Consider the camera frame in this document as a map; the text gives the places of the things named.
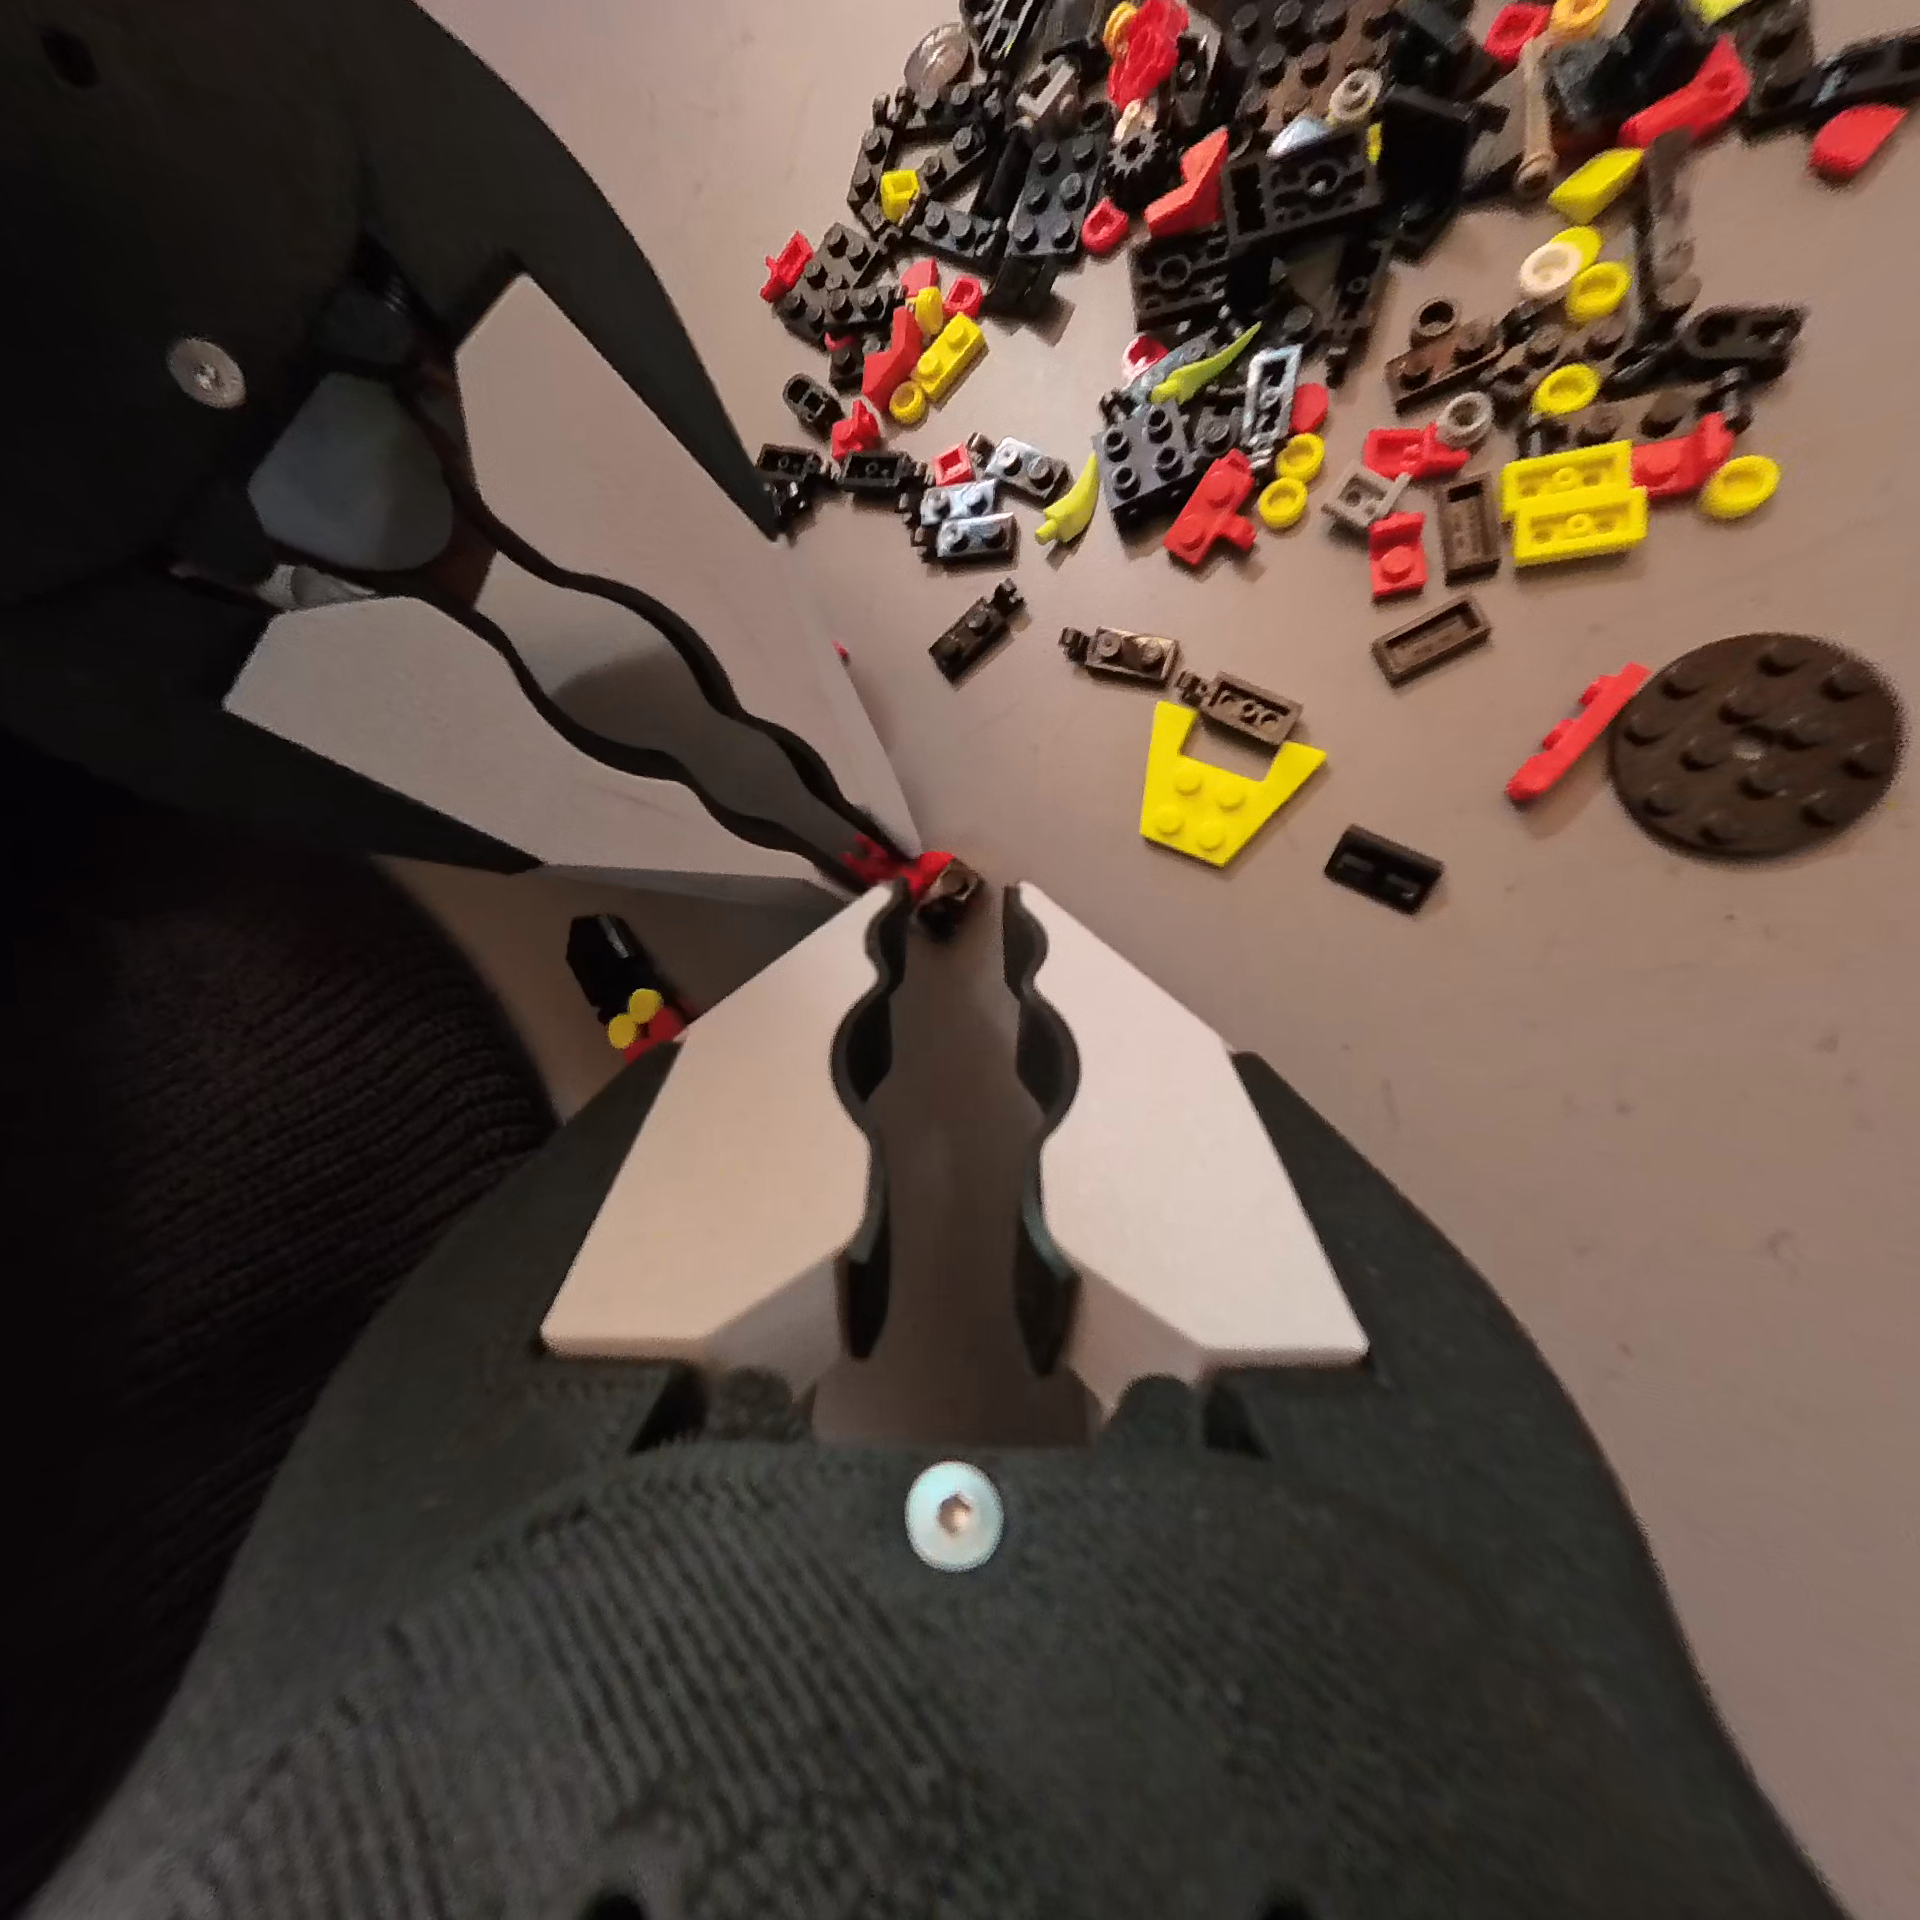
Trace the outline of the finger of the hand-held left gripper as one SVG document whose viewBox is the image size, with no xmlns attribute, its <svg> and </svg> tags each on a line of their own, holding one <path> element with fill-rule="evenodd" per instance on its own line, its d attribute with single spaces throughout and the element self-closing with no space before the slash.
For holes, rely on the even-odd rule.
<svg viewBox="0 0 1920 1920">
<path fill-rule="evenodd" d="M 682 894 L 857 894 L 870 823 L 613 607 L 613 663 L 542 685 L 485 611 L 417 595 L 275 611 L 222 711 L 533 866 Z"/>
<path fill-rule="evenodd" d="M 905 800 L 898 665 L 922 643 L 842 558 L 854 509 L 831 504 L 797 537 L 762 537 L 670 429 L 518 278 L 457 351 L 468 445 L 490 509 L 539 557 L 682 611 L 733 697 L 800 731 L 837 787 L 904 850 L 927 850 Z M 490 569 L 480 607 L 513 634 L 570 721 L 678 757 L 715 800 L 828 833 L 782 750 L 708 708 L 694 665 L 643 611 Z"/>
</svg>

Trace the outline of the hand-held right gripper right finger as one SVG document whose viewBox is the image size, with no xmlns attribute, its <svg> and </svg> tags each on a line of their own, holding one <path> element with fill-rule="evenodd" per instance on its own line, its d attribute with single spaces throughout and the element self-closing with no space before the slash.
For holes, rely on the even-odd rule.
<svg viewBox="0 0 1920 1920">
<path fill-rule="evenodd" d="M 1033 880 L 1005 889 L 1028 1365 L 1099 1411 L 1147 1381 L 1351 1367 L 1371 1331 L 1244 1083 L 1241 1053 Z"/>
</svg>

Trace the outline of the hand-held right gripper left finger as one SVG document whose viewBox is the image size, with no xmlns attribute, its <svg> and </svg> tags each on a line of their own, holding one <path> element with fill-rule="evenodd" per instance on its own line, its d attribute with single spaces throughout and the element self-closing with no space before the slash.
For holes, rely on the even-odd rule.
<svg viewBox="0 0 1920 1920">
<path fill-rule="evenodd" d="M 678 1046 L 542 1319 L 573 1358 L 754 1367 L 797 1394 L 891 1317 L 891 1077 L 912 894 L 867 889 Z"/>
</svg>

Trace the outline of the pile of lego pieces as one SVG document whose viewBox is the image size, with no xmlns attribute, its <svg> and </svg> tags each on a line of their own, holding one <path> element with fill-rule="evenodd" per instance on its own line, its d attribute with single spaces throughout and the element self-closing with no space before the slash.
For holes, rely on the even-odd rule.
<svg viewBox="0 0 1920 1920">
<path fill-rule="evenodd" d="M 1010 564 L 1018 509 L 1068 553 L 1099 509 L 1181 569 L 1288 533 L 1335 393 L 1394 265 L 1475 204 L 1549 204 L 1495 315 L 1429 298 L 1383 364 L 1385 425 L 1322 509 L 1375 606 L 1645 544 L 1659 504 L 1757 514 L 1741 449 L 1801 347 L 1795 304 L 1705 306 L 1688 158 L 1723 135 L 1810 136 L 1848 183 L 1917 119 L 1917 29 L 1819 48 L 1810 6 L 957 6 L 870 100 L 851 220 L 788 234 L 762 304 L 828 379 L 764 445 L 778 529 L 828 493 L 904 514 L 927 564 Z M 922 425 L 1040 323 L 1071 265 L 1125 259 L 1134 340 L 1089 451 Z"/>
</svg>

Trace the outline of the black red yellow lego assembly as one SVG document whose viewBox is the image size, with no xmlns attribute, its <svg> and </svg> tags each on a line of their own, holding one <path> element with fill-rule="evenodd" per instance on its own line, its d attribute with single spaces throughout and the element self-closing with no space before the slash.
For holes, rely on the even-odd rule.
<svg viewBox="0 0 1920 1920">
<path fill-rule="evenodd" d="M 570 919 L 565 963 L 585 996 L 605 1039 L 627 1064 L 658 1046 L 678 1046 L 694 1024 L 691 999 L 669 984 L 658 961 L 619 915 Z"/>
</svg>

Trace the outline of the black lego slope piece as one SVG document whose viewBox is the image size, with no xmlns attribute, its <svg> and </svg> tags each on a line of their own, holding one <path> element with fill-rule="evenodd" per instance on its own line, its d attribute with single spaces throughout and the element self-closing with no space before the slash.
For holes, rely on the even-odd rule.
<svg viewBox="0 0 1920 1920">
<path fill-rule="evenodd" d="M 1327 874 L 1358 899 L 1420 915 L 1442 889 L 1444 864 L 1351 823 L 1335 838 Z"/>
</svg>

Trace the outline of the yellow lego wedge plate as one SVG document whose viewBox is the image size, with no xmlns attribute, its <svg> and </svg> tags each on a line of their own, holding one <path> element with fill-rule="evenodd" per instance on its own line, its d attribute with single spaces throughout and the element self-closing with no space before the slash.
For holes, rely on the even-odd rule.
<svg viewBox="0 0 1920 1920">
<path fill-rule="evenodd" d="M 1285 744 L 1261 776 L 1197 759 L 1197 711 L 1153 708 L 1137 835 L 1213 869 L 1231 866 L 1260 833 L 1328 765 L 1322 745 Z"/>
</svg>

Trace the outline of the black round lego plate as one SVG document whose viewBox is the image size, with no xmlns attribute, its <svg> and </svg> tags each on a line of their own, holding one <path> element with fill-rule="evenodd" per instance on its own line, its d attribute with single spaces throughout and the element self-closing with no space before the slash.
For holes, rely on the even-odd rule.
<svg viewBox="0 0 1920 1920">
<path fill-rule="evenodd" d="M 1751 633 L 1659 665 L 1607 738 L 1629 818 L 1713 864 L 1810 853 L 1861 823 L 1908 757 L 1877 663 L 1824 634 Z"/>
</svg>

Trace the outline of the person's black knit sweater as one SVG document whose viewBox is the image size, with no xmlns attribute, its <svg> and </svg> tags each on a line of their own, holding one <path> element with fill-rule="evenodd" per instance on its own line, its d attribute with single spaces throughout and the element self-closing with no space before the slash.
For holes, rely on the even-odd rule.
<svg viewBox="0 0 1920 1920">
<path fill-rule="evenodd" d="M 324 1377 L 552 1130 L 391 874 L 5 731 L 5 1917 L 149 1741 Z"/>
</svg>

